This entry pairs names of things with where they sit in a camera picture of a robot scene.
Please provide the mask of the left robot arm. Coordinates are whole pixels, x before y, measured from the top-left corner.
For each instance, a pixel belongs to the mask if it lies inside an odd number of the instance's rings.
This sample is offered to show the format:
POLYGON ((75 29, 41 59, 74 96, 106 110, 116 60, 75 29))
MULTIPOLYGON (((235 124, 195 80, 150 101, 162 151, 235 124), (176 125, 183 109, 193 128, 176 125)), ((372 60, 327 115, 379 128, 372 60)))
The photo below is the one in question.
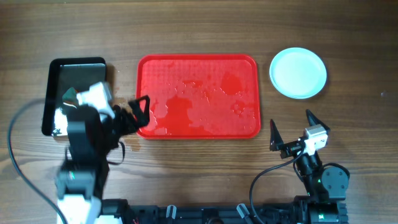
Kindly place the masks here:
POLYGON ((116 105, 114 117, 88 105, 68 116, 69 147, 65 151, 55 185, 59 220, 64 223, 125 223, 132 217, 126 200, 103 200, 103 190, 112 162, 107 155, 126 147, 120 138, 149 124, 150 98, 129 101, 128 111, 116 105))

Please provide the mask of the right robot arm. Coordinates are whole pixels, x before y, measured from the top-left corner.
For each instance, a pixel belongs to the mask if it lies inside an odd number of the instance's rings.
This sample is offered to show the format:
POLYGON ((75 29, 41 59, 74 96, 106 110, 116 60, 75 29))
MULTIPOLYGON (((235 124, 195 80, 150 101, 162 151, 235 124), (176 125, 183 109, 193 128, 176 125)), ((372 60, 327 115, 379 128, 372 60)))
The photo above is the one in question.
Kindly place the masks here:
POLYGON ((304 184, 306 196, 296 196, 289 208, 290 223, 348 223, 346 191, 350 172, 337 163, 324 164, 318 151, 326 147, 330 128, 310 110, 309 127, 303 136, 285 143, 273 120, 270 120, 270 150, 280 157, 292 158, 295 173, 304 184))

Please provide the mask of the green orange sponge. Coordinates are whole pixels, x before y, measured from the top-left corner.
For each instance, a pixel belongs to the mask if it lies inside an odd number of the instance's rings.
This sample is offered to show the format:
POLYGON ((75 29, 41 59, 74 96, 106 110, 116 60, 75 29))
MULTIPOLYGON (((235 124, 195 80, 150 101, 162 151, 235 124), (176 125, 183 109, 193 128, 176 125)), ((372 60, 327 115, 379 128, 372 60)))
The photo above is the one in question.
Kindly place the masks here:
POLYGON ((69 88, 62 96, 62 102, 66 103, 68 105, 78 105, 78 100, 77 100, 77 91, 74 89, 74 87, 69 88))

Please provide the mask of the light blue plate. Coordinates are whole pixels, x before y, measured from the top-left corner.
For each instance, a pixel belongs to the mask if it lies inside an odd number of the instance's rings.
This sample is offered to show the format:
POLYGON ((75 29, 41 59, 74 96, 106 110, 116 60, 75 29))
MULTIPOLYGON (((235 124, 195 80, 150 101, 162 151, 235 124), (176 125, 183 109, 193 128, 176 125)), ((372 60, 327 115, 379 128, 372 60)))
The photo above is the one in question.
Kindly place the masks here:
POLYGON ((291 47, 280 51, 272 59, 269 78, 282 95, 304 100, 323 90, 327 69, 323 60, 311 50, 291 47))

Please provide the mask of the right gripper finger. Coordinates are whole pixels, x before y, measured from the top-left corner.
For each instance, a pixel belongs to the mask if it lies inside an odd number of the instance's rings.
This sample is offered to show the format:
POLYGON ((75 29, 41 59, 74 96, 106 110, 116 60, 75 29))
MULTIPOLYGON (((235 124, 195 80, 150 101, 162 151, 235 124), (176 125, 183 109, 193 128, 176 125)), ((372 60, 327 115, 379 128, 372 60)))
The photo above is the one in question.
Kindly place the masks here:
POLYGON ((318 119, 309 109, 305 110, 307 120, 310 126, 316 126, 316 125, 321 125, 325 130, 330 130, 330 128, 322 122, 320 119, 318 119))
POLYGON ((270 150, 271 151, 280 151, 282 149, 282 146, 284 145, 282 137, 281 137, 273 119, 270 120, 269 124, 270 124, 270 132, 271 132, 270 150))

